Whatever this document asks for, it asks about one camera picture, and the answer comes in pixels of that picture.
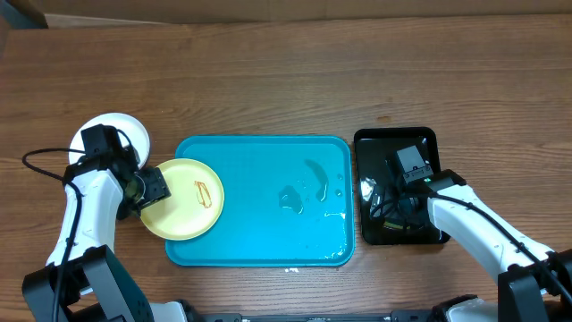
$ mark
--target water droplet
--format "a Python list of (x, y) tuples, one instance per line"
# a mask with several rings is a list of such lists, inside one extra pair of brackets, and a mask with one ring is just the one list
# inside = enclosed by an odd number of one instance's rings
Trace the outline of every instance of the water droplet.
[(339, 216), (341, 219), (346, 219), (346, 213), (325, 213), (324, 216)]
[(325, 173), (324, 169), (322, 168), (321, 165), (319, 165), (318, 163), (316, 163), (315, 161), (312, 160), (305, 160), (304, 161), (306, 163), (306, 165), (312, 169), (312, 171), (315, 174), (315, 177), (318, 179), (318, 181), (320, 182), (320, 189), (318, 190), (318, 192), (315, 194), (315, 197), (320, 201), (320, 202), (324, 202), (327, 197), (328, 197), (328, 185), (329, 185), (329, 181), (328, 181), (328, 175)]
[(284, 189), (278, 193), (278, 206), (281, 208), (290, 208), (297, 214), (301, 214), (304, 211), (300, 195), (296, 192), (294, 187), (290, 185), (284, 187)]

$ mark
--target robotic arm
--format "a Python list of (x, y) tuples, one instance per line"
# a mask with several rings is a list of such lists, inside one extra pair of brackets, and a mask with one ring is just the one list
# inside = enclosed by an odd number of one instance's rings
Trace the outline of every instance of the robotic arm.
[[(113, 114), (116, 115), (124, 123), (127, 120), (140, 125), (128, 115)], [(129, 142), (125, 147), (120, 133)], [(139, 160), (138, 152), (146, 154), (148, 151), (137, 151), (121, 129), (101, 123), (86, 127), (80, 136), (85, 154), (66, 168), (63, 177), (65, 182), (73, 182), (81, 193), (80, 220), (69, 261), (62, 265), (78, 208), (78, 196), (66, 184), (67, 206), (55, 249), (46, 267), (26, 275), (22, 284), (22, 293), (35, 319), (52, 321), (55, 296), (60, 296), (58, 322), (187, 322), (188, 318), (197, 316), (184, 301), (149, 303), (114, 255), (115, 220), (139, 217), (142, 208), (171, 195), (161, 171), (144, 167), (145, 162)], [(63, 271), (63, 291), (56, 294), (54, 285), (60, 270)], [(81, 295), (89, 292), (96, 294), (98, 304), (77, 312), (68, 309)]]
[(433, 174), (423, 153), (417, 145), (386, 160), (395, 186), (402, 187), (401, 199), (410, 201), (428, 224), (454, 238), (499, 287), (498, 306), (465, 296), (433, 308), (433, 321), (572, 320), (569, 297), (562, 296), (557, 306), (544, 303), (542, 297), (571, 289), (572, 250), (559, 254), (528, 238), (488, 208), (458, 174)]

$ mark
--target plastic tray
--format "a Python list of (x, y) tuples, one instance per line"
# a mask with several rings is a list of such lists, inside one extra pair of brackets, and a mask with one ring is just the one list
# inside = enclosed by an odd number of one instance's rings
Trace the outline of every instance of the plastic tray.
[(351, 159), (343, 140), (195, 136), (180, 144), (175, 157), (210, 166), (223, 182), (225, 201), (220, 218), (208, 232), (187, 241), (166, 242), (174, 263), (340, 266), (353, 254)]
[[(440, 172), (437, 137), (429, 128), (384, 128), (357, 131), (354, 136), (354, 149), (359, 186), (366, 187), (368, 182), (374, 181), (381, 188), (391, 183), (385, 159), (398, 149), (416, 144), (419, 139), (424, 139), (423, 144), (429, 151), (431, 167), (436, 173)], [(400, 228), (394, 229), (378, 221), (372, 221), (369, 217), (372, 200), (363, 195), (362, 189), (357, 194), (361, 213), (361, 233), (367, 243), (372, 245), (435, 244), (449, 240), (448, 234), (432, 225), (403, 233)], [(387, 223), (403, 225), (400, 217), (389, 218), (386, 220)]]

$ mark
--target white robotic arm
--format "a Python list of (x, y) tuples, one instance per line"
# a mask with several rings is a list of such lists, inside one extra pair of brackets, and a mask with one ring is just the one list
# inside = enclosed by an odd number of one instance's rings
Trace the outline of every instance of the white robotic arm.
[[(80, 188), (83, 197), (78, 231), (71, 248), (70, 260), (83, 256), (83, 253), (91, 247), (107, 245), (114, 251), (115, 218), (123, 200), (121, 185), (109, 170), (93, 170), (76, 177), (72, 182)], [(67, 205), (63, 215), (62, 231), (54, 251), (46, 262), (47, 266), (51, 263), (56, 266), (61, 264), (66, 240), (72, 229), (75, 209), (78, 206), (72, 187), (66, 185), (65, 194)]]
[[(547, 253), (552, 251), (551, 248), (533, 241), (507, 223), (488, 208), (468, 185), (455, 184), (449, 188), (439, 190), (438, 193), (473, 203), (473, 205), (489, 214), (511, 235), (523, 242), (538, 259), (546, 260), (548, 258)], [(518, 250), (517, 246), (512, 244), (505, 235), (475, 211), (451, 201), (435, 198), (427, 200), (427, 210), (431, 223), (438, 229), (448, 233), (467, 250), (484, 267), (495, 283), (499, 274), (506, 272), (509, 266), (513, 264), (521, 267), (533, 265), (533, 261), (530, 258)]]

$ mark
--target water spill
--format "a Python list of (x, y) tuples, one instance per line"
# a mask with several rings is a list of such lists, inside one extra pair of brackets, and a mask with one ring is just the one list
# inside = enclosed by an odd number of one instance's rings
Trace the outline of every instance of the water spill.
[(324, 202), (328, 198), (328, 185), (329, 185), (328, 175), (325, 173), (322, 166), (319, 165), (318, 163), (316, 163), (312, 160), (305, 160), (304, 163), (306, 163), (306, 165), (310, 169), (312, 169), (312, 172), (314, 172), (315, 177), (320, 182), (320, 189), (315, 194), (315, 197), (320, 202)]
[(341, 219), (346, 219), (346, 213), (325, 213), (324, 216), (340, 216)]
[(340, 250), (338, 252), (333, 252), (332, 255), (326, 255), (324, 256), (325, 259), (335, 259), (335, 258), (339, 258), (340, 256), (342, 256), (345, 252), (346, 252), (346, 247), (348, 245), (340, 245)]
[(278, 206), (292, 209), (297, 214), (301, 214), (304, 211), (302, 199), (292, 186), (286, 186), (278, 193)]

